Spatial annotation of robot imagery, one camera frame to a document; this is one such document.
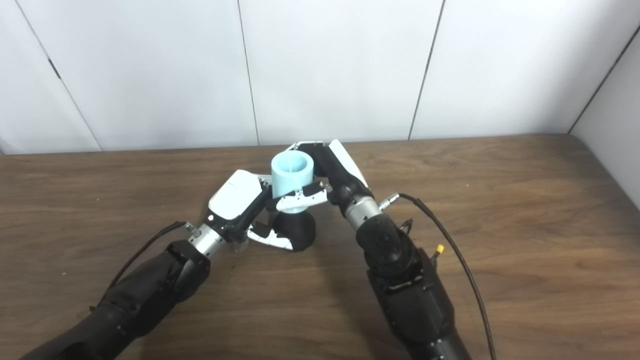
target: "wooden table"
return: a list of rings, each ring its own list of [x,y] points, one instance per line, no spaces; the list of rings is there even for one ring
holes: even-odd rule
[[[499,359],[637,359],[640,213],[570,136],[346,144],[379,199],[429,204],[473,269]],[[197,222],[236,168],[265,172],[284,147],[0,156],[0,357],[15,359],[88,314],[141,244]],[[430,253],[440,233],[407,202]],[[120,359],[406,359],[365,276],[354,232],[313,209],[316,243],[223,251],[209,280]],[[157,254],[173,234],[155,244]],[[439,267],[474,359],[476,302],[451,251]]]

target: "black cable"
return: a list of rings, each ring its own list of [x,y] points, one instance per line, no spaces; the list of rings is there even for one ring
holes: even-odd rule
[[[131,266],[131,264],[133,264],[133,262],[140,256],[142,255],[142,253],[147,250],[151,244],[153,244],[156,240],[158,240],[160,237],[166,235],[167,233],[170,233],[173,230],[176,230],[182,226],[184,226],[185,224],[187,224],[184,221],[176,221],[173,224],[165,227],[164,229],[160,230],[153,238],[149,239],[149,241],[147,241],[146,244],[142,245],[142,247],[135,253],[133,254],[133,256],[131,257],[131,259],[129,259],[124,266],[120,269],[120,271],[118,271],[118,273],[115,275],[115,277],[113,278],[113,280],[111,280],[111,283],[109,284],[109,286],[107,287],[107,290],[105,290],[104,294],[106,295],[107,291],[109,291],[109,289],[111,289],[113,286],[115,286],[115,284],[118,283],[118,281],[120,280],[122,274],[124,274],[125,271],[127,271],[127,269]]]
[[[489,318],[486,315],[484,302],[482,301],[482,296],[480,296],[480,290],[478,290],[478,285],[476,284],[476,280],[474,279],[473,274],[471,274],[471,269],[467,265],[465,258],[462,256],[460,249],[458,249],[458,246],[453,241],[453,239],[451,238],[451,235],[449,235],[449,232],[447,232],[447,229],[445,229],[444,225],[442,225],[442,223],[438,220],[435,214],[422,202],[422,200],[416,199],[415,197],[409,196],[405,193],[399,193],[398,195],[400,195],[400,197],[404,199],[411,201],[420,210],[422,210],[422,212],[425,213],[433,221],[434,224],[436,224],[440,232],[444,235],[445,239],[447,239],[447,241],[449,242],[449,245],[453,249],[453,252],[456,253],[458,260],[460,260],[460,264],[462,265],[462,268],[465,270],[465,274],[467,275],[467,278],[471,283],[471,287],[474,290],[474,295],[476,296],[478,307],[480,308],[480,316],[482,317],[482,322],[484,323],[484,331],[486,333],[486,342],[487,342],[487,345],[489,346],[489,355],[491,356],[492,360],[496,360],[495,347],[493,346],[493,335],[491,334],[491,328],[489,326]]]

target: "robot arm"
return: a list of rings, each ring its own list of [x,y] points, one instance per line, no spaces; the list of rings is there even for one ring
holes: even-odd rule
[[[316,176],[327,177],[327,200],[340,208],[356,231],[356,242],[369,266],[367,275],[391,331],[414,359],[470,360],[454,323],[454,308],[424,250],[383,213],[398,194],[380,204],[360,169],[334,140],[296,143],[289,150],[307,152]],[[276,208],[299,206],[287,194]]]
[[[21,359],[114,359],[196,292],[209,276],[211,259],[226,243],[244,243],[245,235],[269,240],[271,235],[259,236],[252,222],[271,198],[270,182],[270,176],[236,171],[211,197],[202,226],[173,225],[190,230],[188,240],[174,241],[160,255],[142,263],[110,287],[85,319]],[[288,239],[277,238],[277,234],[272,237],[287,248]]]

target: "black base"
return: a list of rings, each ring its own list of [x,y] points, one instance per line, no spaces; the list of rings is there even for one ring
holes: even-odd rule
[[[273,219],[273,230],[291,240],[293,251],[303,251],[316,239],[316,220],[308,211],[279,213]]]

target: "light blue cylinder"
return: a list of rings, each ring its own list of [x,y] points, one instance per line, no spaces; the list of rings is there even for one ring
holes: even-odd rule
[[[314,180],[314,160],[306,152],[297,150],[283,151],[271,160],[271,185],[273,197],[280,197]],[[295,208],[284,213],[301,213],[307,208]]]

